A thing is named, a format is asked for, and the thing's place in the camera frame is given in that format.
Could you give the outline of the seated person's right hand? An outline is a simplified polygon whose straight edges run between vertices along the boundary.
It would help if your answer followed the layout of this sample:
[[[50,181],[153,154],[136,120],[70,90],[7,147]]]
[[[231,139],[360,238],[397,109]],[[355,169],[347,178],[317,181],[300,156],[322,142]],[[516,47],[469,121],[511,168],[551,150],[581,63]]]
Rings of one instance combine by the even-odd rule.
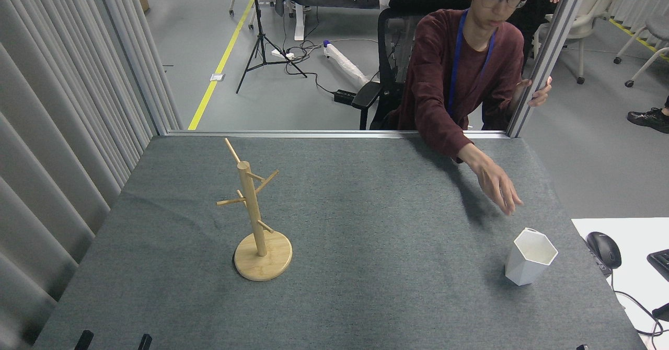
[[[492,160],[484,160],[472,168],[475,172],[479,186],[483,193],[499,207],[506,215],[512,215],[516,207],[523,205],[523,201],[518,196],[512,180],[500,167]]]

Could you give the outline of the seated person's left hand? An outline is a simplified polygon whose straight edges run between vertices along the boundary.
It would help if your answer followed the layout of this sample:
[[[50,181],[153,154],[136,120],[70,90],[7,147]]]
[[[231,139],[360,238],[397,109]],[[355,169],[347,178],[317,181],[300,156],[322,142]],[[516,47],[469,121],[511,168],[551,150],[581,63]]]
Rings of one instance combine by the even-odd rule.
[[[529,107],[539,107],[546,102],[549,92],[552,90],[552,81],[553,78],[549,76],[545,85],[533,93],[532,98],[528,101]]]

